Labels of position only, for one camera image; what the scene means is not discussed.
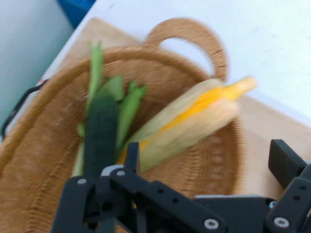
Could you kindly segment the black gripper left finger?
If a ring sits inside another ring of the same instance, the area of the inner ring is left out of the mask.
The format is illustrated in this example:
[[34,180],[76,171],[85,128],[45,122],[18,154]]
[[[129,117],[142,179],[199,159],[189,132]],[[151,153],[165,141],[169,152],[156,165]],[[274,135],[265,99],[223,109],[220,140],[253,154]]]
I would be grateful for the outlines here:
[[97,179],[70,178],[63,189],[53,233],[92,233],[115,219],[132,233],[224,233],[226,222],[159,181],[141,178],[139,144],[130,143],[125,163]]

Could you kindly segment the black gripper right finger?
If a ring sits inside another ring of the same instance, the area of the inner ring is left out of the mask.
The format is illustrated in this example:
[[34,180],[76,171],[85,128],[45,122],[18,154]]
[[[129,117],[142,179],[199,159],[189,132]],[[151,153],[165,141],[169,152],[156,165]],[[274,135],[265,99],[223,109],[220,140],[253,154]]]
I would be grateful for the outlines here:
[[269,233],[311,231],[311,166],[283,140],[270,143],[268,168],[284,192],[265,219]]

